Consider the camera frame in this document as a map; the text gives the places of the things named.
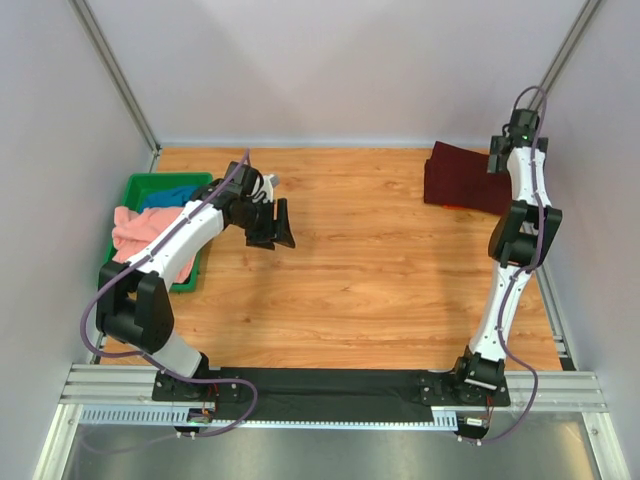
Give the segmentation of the maroon t shirt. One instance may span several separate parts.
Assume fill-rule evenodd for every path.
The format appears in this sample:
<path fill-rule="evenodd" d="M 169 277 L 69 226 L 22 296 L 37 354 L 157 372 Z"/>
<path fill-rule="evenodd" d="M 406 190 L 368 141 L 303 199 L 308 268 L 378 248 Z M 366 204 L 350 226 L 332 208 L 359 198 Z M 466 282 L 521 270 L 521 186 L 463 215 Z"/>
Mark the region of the maroon t shirt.
<path fill-rule="evenodd" d="M 510 177 L 488 173 L 488 158 L 437 141 L 424 166 L 424 202 L 502 215 L 512 201 Z"/>

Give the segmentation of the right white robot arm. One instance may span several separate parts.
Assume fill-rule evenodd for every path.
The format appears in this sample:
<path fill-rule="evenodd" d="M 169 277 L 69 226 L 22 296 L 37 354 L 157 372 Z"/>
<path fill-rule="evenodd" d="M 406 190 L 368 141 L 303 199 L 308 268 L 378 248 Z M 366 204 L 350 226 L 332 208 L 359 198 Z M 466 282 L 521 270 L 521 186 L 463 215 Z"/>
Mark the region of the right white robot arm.
<path fill-rule="evenodd" d="M 454 392 L 464 403 L 506 390 L 505 364 L 512 357 L 507 343 L 520 298 L 562 222 L 562 211 L 546 191 L 542 120 L 537 111 L 516 108 L 503 133 L 491 140 L 488 172 L 509 176 L 511 203 L 489 240 L 492 283 L 480 325 L 453 372 Z"/>

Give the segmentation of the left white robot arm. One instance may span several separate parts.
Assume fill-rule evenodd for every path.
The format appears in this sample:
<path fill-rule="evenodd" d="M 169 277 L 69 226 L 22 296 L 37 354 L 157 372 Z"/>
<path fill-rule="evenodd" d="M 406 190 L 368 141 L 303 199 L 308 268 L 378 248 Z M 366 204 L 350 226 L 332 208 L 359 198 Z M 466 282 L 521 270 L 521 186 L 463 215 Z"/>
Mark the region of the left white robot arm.
<path fill-rule="evenodd" d="M 157 366 L 155 398 L 213 399 L 216 388 L 202 382 L 208 358 L 177 332 L 169 292 L 188 260 L 229 226 L 243 230 L 249 247 L 294 247 L 287 201 L 275 196 L 278 183 L 247 158 L 232 162 L 223 178 L 197 189 L 148 246 L 102 266 L 96 328 Z"/>

